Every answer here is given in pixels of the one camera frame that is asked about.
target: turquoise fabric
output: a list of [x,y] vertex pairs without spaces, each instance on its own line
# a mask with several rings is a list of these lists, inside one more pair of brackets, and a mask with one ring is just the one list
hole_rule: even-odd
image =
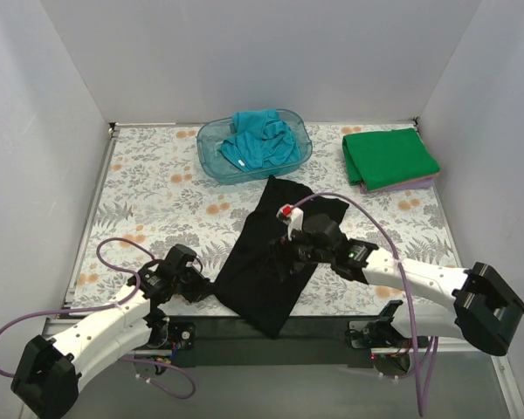
[[221,152],[248,172],[300,160],[297,140],[275,109],[238,112],[232,116],[236,135],[224,140]]

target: white wall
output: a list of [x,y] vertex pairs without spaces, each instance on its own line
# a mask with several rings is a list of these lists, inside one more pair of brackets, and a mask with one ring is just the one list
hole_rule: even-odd
[[[461,257],[524,299],[524,0],[483,0],[421,125]],[[524,318],[510,355],[524,399]]]
[[[59,307],[107,144],[107,124],[38,0],[0,0],[0,326]],[[15,371],[44,320],[0,340]],[[0,418],[21,402],[0,376]]]
[[42,0],[109,121],[407,120],[479,0]]

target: floral pattern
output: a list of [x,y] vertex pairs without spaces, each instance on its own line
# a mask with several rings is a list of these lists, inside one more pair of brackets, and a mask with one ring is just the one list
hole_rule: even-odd
[[[313,191],[336,191],[361,203],[388,231],[408,258],[433,264],[455,265],[447,227],[432,189],[362,195],[349,186],[341,151],[344,134],[407,128],[409,125],[308,125],[314,143],[312,157],[297,171],[284,176]],[[221,185],[209,178],[197,158],[198,127],[129,127],[116,140],[110,170],[93,228],[72,306],[106,303],[128,275],[111,271],[95,256],[99,242],[125,237],[164,258],[177,243],[196,250],[203,273],[215,279],[246,216],[256,207],[265,180]],[[348,237],[388,248],[376,228],[350,208],[341,224]],[[138,269],[148,256],[126,243],[110,243],[103,256],[110,263]],[[301,294],[293,315],[377,314],[389,299],[402,299],[398,290],[349,283],[320,266]],[[189,304],[175,296],[163,307],[168,315],[229,315],[215,297]]]

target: black t-shirt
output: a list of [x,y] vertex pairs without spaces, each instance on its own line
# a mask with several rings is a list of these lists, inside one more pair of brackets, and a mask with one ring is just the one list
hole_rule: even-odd
[[[256,209],[245,226],[214,284],[214,294],[222,304],[272,338],[277,338],[297,299],[316,267],[279,280],[270,243],[287,233],[287,226],[276,217],[278,210],[312,195],[297,182],[271,176]],[[337,199],[317,197],[301,207],[303,219],[327,214],[341,223],[348,205]]]

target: green towel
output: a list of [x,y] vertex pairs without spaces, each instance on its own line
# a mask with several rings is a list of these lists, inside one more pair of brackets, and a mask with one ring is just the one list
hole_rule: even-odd
[[374,131],[343,137],[349,183],[367,190],[436,174],[440,167],[413,128]]

